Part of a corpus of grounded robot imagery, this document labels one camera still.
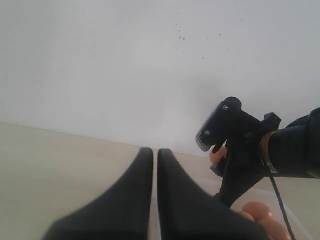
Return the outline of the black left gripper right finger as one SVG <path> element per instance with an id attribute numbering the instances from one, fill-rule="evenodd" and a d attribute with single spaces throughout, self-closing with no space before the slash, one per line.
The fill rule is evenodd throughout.
<path id="1" fill-rule="evenodd" d="M 163 240 L 267 240 L 264 228 L 200 188 L 169 149 L 157 160 L 157 201 Z"/>

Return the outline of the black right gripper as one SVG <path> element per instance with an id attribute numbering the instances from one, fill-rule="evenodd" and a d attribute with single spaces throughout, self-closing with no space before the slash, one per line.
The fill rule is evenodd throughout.
<path id="1" fill-rule="evenodd" d="M 227 160 L 213 163 L 210 170 L 223 177 L 220 190 L 213 196 L 230 208 L 262 178 L 264 166 L 260 157 L 259 139 L 253 134 L 237 134 L 226 141 Z"/>

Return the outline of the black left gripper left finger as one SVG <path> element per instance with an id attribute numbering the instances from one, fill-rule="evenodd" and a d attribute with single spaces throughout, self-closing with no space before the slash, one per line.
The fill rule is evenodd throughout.
<path id="1" fill-rule="evenodd" d="M 55 221 L 45 240 L 146 240 L 153 190 L 153 151 L 141 148 L 105 193 Z"/>

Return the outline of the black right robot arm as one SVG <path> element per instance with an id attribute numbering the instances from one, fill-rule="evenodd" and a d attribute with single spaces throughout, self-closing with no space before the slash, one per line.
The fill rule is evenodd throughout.
<path id="1" fill-rule="evenodd" d="M 226 142 L 227 157 L 211 170 L 222 177 L 216 197 L 227 207 L 264 178 L 320 177 L 320 110 L 284 129 L 263 128 Z"/>

